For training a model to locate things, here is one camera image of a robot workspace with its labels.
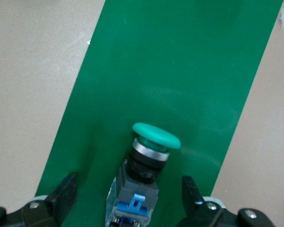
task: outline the metal bolt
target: metal bolt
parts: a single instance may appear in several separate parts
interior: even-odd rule
[[[212,203],[212,202],[208,202],[207,203],[207,207],[210,210],[216,210],[217,209],[217,206],[214,203]]]
[[[35,208],[37,208],[39,205],[40,205],[40,204],[39,204],[38,202],[32,202],[32,203],[29,205],[29,207],[30,207],[30,209],[35,209]]]
[[[245,214],[252,219],[257,218],[257,215],[252,210],[246,210]]]

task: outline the silver metal ring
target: silver metal ring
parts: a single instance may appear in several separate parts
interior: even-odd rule
[[[138,138],[134,139],[133,148],[135,148],[135,150],[138,151],[140,154],[155,159],[157,161],[165,162],[169,157],[169,153],[160,153],[143,146],[141,143],[139,143]]]

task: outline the silver screw head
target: silver screw head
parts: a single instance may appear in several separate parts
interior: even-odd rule
[[[210,210],[216,210],[217,209],[217,206],[214,203],[212,203],[212,202],[208,202],[207,203],[207,207]]]
[[[40,205],[40,204],[39,204],[38,202],[32,202],[32,203],[29,205],[29,207],[30,207],[30,209],[35,209],[35,208],[37,208],[39,205]]]
[[[245,214],[252,219],[257,218],[257,215],[252,210],[246,210]]]

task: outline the black bracket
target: black bracket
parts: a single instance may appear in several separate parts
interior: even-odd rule
[[[60,227],[77,200],[77,177],[66,176],[45,198],[6,214],[0,207],[0,227]]]
[[[212,201],[205,201],[190,176],[182,178],[182,202],[187,217],[177,227],[275,227],[256,209],[240,209],[238,215]]]

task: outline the beige background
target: beige background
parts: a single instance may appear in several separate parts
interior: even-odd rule
[[[0,0],[0,205],[9,212],[34,196],[103,3]],[[212,196],[233,212],[260,209],[284,227],[279,20]]]

